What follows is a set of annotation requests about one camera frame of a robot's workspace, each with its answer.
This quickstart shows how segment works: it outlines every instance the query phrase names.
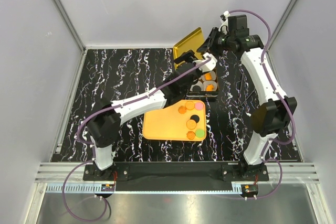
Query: metal floor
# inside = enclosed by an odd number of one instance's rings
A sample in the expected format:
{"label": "metal floor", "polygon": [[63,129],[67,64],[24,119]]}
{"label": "metal floor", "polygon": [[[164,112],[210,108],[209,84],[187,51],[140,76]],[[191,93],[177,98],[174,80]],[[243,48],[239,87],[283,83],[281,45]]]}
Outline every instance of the metal floor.
{"label": "metal floor", "polygon": [[[270,190],[270,185],[260,185],[259,195]],[[91,198],[78,205],[89,196],[67,194],[66,198],[75,214],[94,219],[103,211],[102,202]],[[108,198],[111,211],[97,223],[318,223],[303,184],[283,184],[274,195],[256,201],[232,198],[240,196],[115,194]],[[46,193],[37,223],[82,223],[68,213],[61,215],[64,212],[61,194]]]}

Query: marble surface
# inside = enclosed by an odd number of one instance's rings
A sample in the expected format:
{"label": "marble surface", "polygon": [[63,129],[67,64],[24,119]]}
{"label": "marble surface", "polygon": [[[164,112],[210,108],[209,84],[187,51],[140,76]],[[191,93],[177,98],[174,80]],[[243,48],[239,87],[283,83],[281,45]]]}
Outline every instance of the marble surface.
{"label": "marble surface", "polygon": [[[75,141],[84,118],[100,109],[101,99],[113,101],[132,97],[156,86],[173,71],[172,49],[88,50],[66,134],[53,162],[78,162],[92,157],[86,145]],[[148,141],[142,135],[143,115],[124,123],[113,145],[115,161],[236,161],[246,149],[252,129],[250,114],[258,107],[258,96],[244,66],[232,53],[218,59],[219,95],[206,104],[207,137],[202,142]],[[288,130],[279,134],[286,140]],[[87,131],[83,138],[87,140]],[[267,156],[299,161],[293,144],[273,143]]]}

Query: gray wall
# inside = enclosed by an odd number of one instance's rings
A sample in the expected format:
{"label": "gray wall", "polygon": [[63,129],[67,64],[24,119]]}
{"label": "gray wall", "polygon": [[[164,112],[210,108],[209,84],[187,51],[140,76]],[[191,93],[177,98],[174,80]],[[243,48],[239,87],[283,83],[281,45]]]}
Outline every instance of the gray wall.
{"label": "gray wall", "polygon": [[298,100],[294,114],[306,161],[314,162],[336,220],[335,0],[299,0],[274,47],[280,82]]}
{"label": "gray wall", "polygon": [[0,0],[1,223],[21,223],[80,51],[52,0]]}
{"label": "gray wall", "polygon": [[[205,36],[230,9],[253,10],[275,28],[290,0],[62,0],[87,46],[171,47],[197,27]],[[251,31],[267,35],[249,18]]]}

